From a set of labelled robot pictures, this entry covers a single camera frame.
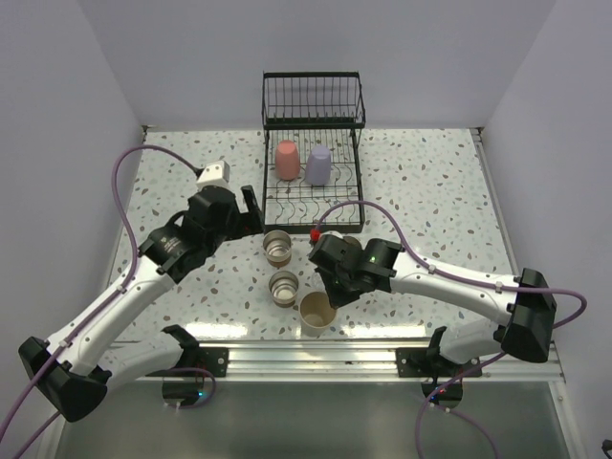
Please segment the beige plastic cup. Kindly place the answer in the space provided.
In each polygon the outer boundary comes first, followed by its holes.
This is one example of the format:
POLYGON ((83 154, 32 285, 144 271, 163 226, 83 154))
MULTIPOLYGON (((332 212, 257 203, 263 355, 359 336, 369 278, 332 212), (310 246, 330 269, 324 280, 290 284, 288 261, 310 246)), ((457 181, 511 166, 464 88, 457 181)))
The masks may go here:
POLYGON ((323 292, 311 292, 303 297, 298 306, 301 335, 309 338, 321 336, 335 321, 337 310, 323 292))

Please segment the pink plastic cup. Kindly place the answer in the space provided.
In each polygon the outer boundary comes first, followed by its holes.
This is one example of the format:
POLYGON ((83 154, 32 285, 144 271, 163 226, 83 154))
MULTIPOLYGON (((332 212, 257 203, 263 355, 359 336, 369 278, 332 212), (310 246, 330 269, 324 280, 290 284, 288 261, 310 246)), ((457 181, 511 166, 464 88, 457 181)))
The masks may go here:
POLYGON ((284 140, 278 143, 274 153, 276 176, 283 181, 291 181, 300 173, 298 149, 293 141, 284 140))

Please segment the lilac plastic cup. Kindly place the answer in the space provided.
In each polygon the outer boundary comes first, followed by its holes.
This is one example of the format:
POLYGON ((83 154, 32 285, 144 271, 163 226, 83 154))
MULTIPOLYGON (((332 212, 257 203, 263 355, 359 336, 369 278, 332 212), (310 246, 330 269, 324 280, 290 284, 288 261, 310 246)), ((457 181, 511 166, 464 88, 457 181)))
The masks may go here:
POLYGON ((306 163, 306 182, 311 186, 325 186, 331 176, 331 166, 331 151, 322 144, 315 146, 306 163))

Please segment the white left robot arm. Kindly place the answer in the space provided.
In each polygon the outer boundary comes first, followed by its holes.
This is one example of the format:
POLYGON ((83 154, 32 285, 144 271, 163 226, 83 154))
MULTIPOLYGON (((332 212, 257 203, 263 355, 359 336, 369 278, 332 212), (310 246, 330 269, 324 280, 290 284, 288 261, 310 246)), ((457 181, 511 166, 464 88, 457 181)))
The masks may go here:
POLYGON ((66 421, 88 416, 110 390, 139 377, 170 369, 184 376, 196 369, 198 341, 180 325, 166 326, 118 354, 109 347, 224 242, 263 232, 264 216, 253 188, 242 186, 241 192, 246 211, 239 210, 232 191, 202 188, 188 199, 186 210, 149 234, 128 271, 77 318, 47 339, 30 337, 20 345, 30 380, 66 421))

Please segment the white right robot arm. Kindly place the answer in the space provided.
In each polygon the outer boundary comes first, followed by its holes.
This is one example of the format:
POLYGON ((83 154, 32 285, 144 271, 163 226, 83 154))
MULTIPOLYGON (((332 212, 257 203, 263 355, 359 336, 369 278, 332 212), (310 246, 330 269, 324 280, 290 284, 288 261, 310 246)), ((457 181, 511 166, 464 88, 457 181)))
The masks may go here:
POLYGON ((557 304, 538 271, 514 277, 435 266, 398 243, 375 238, 361 248, 332 233, 319 237, 308 259, 335 309, 381 291, 425 296, 477 314, 475 322, 435 331, 424 358, 434 374, 500 352, 533 363, 549 357, 557 304))

